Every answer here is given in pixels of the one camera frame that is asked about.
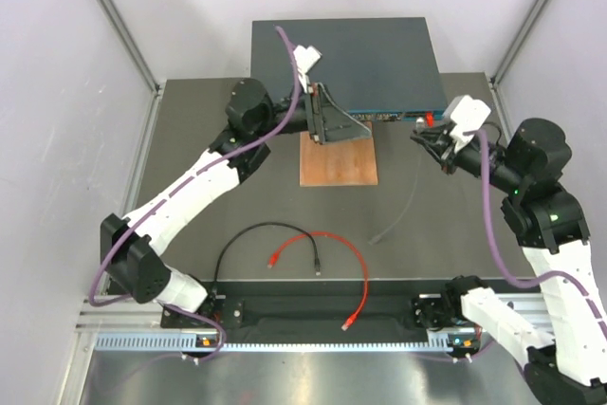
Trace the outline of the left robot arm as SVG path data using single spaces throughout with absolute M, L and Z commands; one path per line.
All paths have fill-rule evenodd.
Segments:
M 127 297 L 179 307 L 198 326 L 212 320 L 215 304 L 193 276 L 162 261 L 176 236 L 259 169 L 273 135 L 306 132 L 320 145 L 371 136 L 322 83 L 296 86 L 291 96 L 273 101 L 261 82 L 245 78 L 232 88 L 225 113 L 225 128 L 180 178 L 138 209 L 101 222 L 101 266 Z

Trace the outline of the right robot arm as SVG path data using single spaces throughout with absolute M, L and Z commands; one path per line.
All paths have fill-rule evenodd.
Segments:
M 441 293 L 445 318 L 485 330 L 520 367 L 542 404 L 602 404 L 606 400 L 606 312 L 592 270 L 590 231 L 583 209 L 561 185 L 572 151 L 556 123 L 524 120 L 507 145 L 492 143 L 484 129 L 468 127 L 458 147 L 449 122 L 416 129 L 412 139 L 446 174 L 463 170 L 482 190 L 505 195 L 501 211 L 534 277 L 505 280 L 542 293 L 551 330 L 534 327 L 475 276 L 447 282 Z

